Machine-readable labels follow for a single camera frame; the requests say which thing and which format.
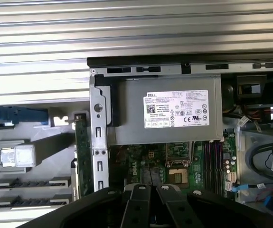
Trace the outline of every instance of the blue connector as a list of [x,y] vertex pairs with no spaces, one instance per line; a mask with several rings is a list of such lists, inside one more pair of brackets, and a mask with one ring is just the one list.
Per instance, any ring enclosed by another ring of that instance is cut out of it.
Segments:
[[48,112],[47,109],[0,106],[0,121],[12,121],[13,124],[19,122],[48,122]]
[[232,192],[238,192],[240,190],[247,190],[247,189],[249,189],[249,185],[248,184],[243,184],[243,185],[239,185],[237,187],[233,187]]

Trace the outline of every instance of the barcode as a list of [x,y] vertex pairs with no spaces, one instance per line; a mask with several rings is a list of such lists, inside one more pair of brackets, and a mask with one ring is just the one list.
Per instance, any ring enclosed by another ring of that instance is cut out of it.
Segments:
[[147,113],[148,114],[155,113],[155,104],[147,105]]

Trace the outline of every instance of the ce mark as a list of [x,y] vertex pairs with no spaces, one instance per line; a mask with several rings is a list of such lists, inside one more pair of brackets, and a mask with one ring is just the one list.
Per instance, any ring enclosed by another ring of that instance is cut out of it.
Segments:
[[191,117],[188,117],[188,118],[185,117],[185,118],[184,118],[184,122],[187,123],[187,121],[188,121],[188,122],[191,122]]

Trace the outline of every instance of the blue latch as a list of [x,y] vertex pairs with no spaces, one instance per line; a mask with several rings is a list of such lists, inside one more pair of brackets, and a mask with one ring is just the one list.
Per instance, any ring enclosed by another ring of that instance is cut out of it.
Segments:
[[13,124],[19,122],[48,122],[48,111],[47,109],[0,106],[0,121],[12,121]]

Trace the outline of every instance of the expansion slot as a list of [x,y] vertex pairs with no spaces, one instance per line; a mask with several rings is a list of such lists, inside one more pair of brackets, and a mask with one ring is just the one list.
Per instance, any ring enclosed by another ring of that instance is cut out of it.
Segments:
[[1,197],[0,209],[28,208],[28,207],[59,207],[71,202],[72,195],[55,195],[52,198],[22,199],[20,196]]
[[19,179],[0,179],[0,191],[10,191],[12,189],[66,189],[71,184],[70,177],[54,177],[52,180],[27,181]]

